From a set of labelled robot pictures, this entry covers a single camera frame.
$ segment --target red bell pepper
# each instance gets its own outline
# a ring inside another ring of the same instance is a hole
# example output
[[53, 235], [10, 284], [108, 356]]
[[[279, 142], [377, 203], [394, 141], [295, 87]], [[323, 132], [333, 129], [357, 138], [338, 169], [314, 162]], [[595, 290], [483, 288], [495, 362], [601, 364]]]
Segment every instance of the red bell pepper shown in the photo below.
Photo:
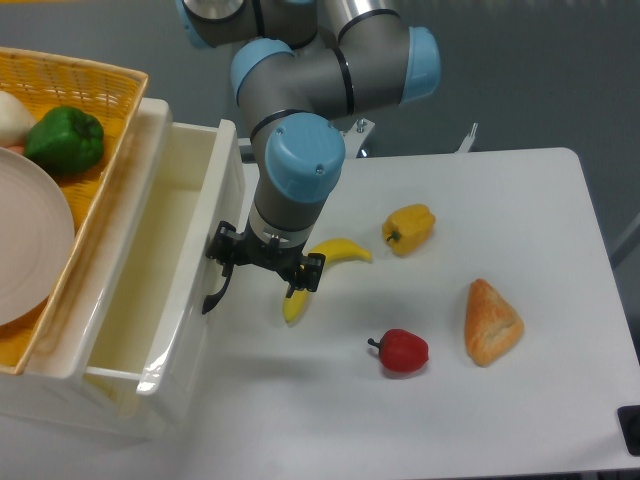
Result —
[[387, 331], [380, 342], [370, 338], [368, 343], [378, 349], [382, 365], [393, 372], [415, 372], [429, 360], [427, 342], [400, 328]]

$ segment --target white onion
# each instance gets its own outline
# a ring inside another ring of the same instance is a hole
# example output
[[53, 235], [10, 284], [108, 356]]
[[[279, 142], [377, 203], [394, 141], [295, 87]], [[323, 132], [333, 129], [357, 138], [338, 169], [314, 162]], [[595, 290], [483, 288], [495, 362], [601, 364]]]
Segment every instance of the white onion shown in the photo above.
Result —
[[24, 145], [36, 123], [31, 112], [15, 96], [0, 90], [0, 147]]

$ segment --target green bell pepper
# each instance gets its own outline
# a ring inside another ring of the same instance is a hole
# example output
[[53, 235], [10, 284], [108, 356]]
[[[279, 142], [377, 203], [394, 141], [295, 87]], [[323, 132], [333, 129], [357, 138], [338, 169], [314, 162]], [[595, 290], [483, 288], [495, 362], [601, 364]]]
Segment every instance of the green bell pepper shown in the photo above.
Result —
[[75, 107], [49, 110], [27, 134], [24, 156], [52, 174], [80, 173], [104, 153], [100, 121]]

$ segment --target black object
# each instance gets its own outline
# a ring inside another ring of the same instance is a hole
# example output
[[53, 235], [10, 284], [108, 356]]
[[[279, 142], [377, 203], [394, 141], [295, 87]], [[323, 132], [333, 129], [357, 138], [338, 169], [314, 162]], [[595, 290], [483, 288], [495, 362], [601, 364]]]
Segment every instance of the black object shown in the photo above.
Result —
[[226, 277], [226, 280], [219, 292], [207, 295], [202, 305], [202, 313], [211, 311], [220, 302], [231, 281], [234, 265], [253, 264], [276, 272], [280, 278], [289, 282], [287, 297], [291, 297], [294, 290], [315, 292], [320, 283], [325, 256], [321, 253], [305, 256], [302, 253], [303, 248], [304, 244], [293, 248], [281, 248], [280, 239], [277, 237], [272, 237], [267, 244], [261, 241], [248, 225], [244, 233], [238, 234], [233, 225], [225, 221], [220, 222], [205, 256], [223, 266], [222, 276]]
[[627, 450], [634, 457], [640, 456], [640, 405], [619, 408], [618, 420]]

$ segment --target blue joint cap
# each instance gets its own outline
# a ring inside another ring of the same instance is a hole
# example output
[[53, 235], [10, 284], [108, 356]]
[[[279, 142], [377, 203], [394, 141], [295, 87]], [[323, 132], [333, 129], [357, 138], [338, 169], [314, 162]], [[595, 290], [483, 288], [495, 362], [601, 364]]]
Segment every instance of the blue joint cap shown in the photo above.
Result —
[[261, 38], [254, 40], [242, 47], [231, 62], [231, 83], [233, 84], [233, 92], [238, 101], [238, 92], [244, 79], [249, 72], [265, 58], [279, 53], [286, 53], [294, 56], [289, 46], [281, 40], [271, 40], [269, 38]]
[[180, 14], [180, 20], [182, 20], [182, 26], [184, 27], [184, 32], [187, 34], [187, 38], [196, 48], [211, 48], [207, 42], [205, 42], [198, 32], [193, 28], [193, 24], [187, 15], [186, 10], [184, 9], [184, 3], [182, 0], [176, 0], [176, 7], [178, 8], [178, 13]]
[[409, 27], [409, 63], [400, 103], [431, 95], [440, 83], [440, 75], [436, 39], [424, 27]]
[[329, 121], [313, 113], [285, 117], [265, 151], [267, 174], [287, 198], [317, 203], [333, 191], [345, 157], [344, 140]]

